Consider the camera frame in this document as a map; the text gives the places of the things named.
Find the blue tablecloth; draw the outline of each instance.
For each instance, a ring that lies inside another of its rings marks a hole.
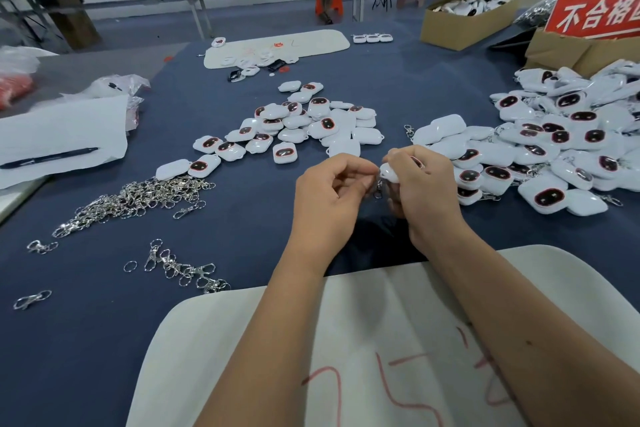
[[[191,145],[196,138],[223,137],[254,108],[280,102],[281,82],[322,82],[321,96],[374,108],[386,137],[380,146],[362,148],[362,156],[374,162],[388,148],[409,144],[405,124],[417,128],[451,113],[468,124],[500,123],[488,95],[515,89],[518,68],[511,55],[485,50],[500,35],[453,52],[419,42],[416,21],[356,27],[364,33],[389,32],[395,41],[303,58],[289,73],[270,78],[261,71],[233,84],[226,81],[227,70],[202,65],[197,54],[206,42],[189,45],[152,81],[140,128],[123,160],[56,176],[0,228],[0,424],[124,425],[158,324],[177,303],[200,293],[193,284],[182,288],[167,280],[161,269],[123,272],[125,262],[145,261],[152,239],[162,238],[182,263],[214,262],[216,277],[235,289],[267,283],[289,235],[295,180],[326,158],[317,141],[300,144],[300,158],[293,164],[276,165],[270,150],[223,163],[209,177],[216,188],[202,193],[207,206],[182,220],[172,220],[173,211],[155,209],[143,218],[112,220],[60,239],[60,247],[44,256],[26,253],[25,246],[33,239],[51,241],[57,225],[99,195],[149,178],[166,162],[195,160],[198,153]],[[515,190],[499,203],[478,203],[464,214],[494,248],[541,243],[577,255],[638,307],[640,199],[631,192],[614,194],[625,207],[590,218],[567,212],[542,216]],[[390,216],[384,199],[370,199],[329,273],[420,259],[406,225]],[[26,311],[12,310],[18,297],[44,289],[53,291],[46,301]]]

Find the concrete floor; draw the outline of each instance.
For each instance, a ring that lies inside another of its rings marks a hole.
[[[537,1],[539,0],[520,0],[520,3],[522,7],[529,7]],[[393,8],[385,10],[382,6],[372,9],[373,2],[374,0],[366,1],[365,20],[367,21],[421,19],[424,14],[424,8],[419,9],[415,4],[398,10],[396,0],[393,0]],[[357,33],[357,23],[351,20],[351,1],[344,0],[343,4],[344,16],[335,15],[333,20],[335,24],[341,24],[341,26],[352,26],[354,33]],[[292,27],[323,26],[316,17],[314,9],[315,0],[297,0],[209,9],[207,15],[214,33],[212,35],[233,33],[237,38],[251,39],[271,35],[274,32],[286,34]],[[200,15],[206,33],[207,29],[201,12]],[[102,42],[82,52],[190,42],[199,38],[190,11],[122,19],[100,19],[94,21],[94,24],[102,36]],[[19,40],[13,31],[0,30],[0,44],[16,45],[18,43]],[[44,48],[60,52],[60,47],[56,47],[51,40],[46,41]]]

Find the red plastic bag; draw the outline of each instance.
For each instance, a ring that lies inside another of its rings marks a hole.
[[[9,108],[14,99],[33,90],[33,79],[29,75],[0,75],[0,110]]]

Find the pen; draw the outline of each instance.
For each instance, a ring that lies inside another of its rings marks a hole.
[[[24,167],[25,165],[40,164],[41,162],[49,162],[50,160],[64,159],[67,157],[73,157],[76,155],[90,154],[99,147],[86,147],[84,149],[70,150],[67,152],[60,152],[59,154],[44,155],[42,157],[29,157],[27,159],[14,160],[13,162],[7,162],[0,165],[0,169],[17,169],[18,167]]]

